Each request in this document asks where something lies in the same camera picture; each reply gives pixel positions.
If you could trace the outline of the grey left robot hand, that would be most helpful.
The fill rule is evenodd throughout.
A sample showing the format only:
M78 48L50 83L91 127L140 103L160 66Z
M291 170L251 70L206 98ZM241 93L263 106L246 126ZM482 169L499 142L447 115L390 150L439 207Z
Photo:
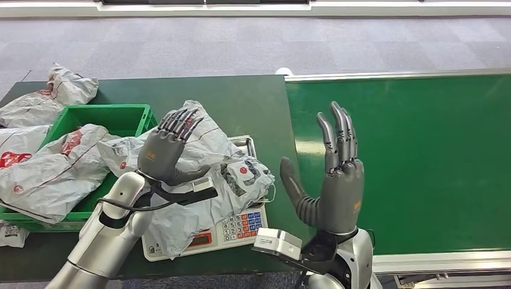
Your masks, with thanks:
M202 117L194 117L197 108L180 108L168 112L149 133L137 159L137 170L149 179L176 186L202 178L210 166L185 172L177 168L185 144Z

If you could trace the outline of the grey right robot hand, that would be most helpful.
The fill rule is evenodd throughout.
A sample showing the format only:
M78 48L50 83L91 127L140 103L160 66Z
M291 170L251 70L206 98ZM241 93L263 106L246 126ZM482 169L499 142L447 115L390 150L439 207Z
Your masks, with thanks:
M280 161L280 179L303 223L332 234L348 235L357 229L365 169L357 156L358 142L351 117L335 101L330 104L330 110L334 126L322 112L316 115L325 148L320 195L313 198L304 191L287 157Z

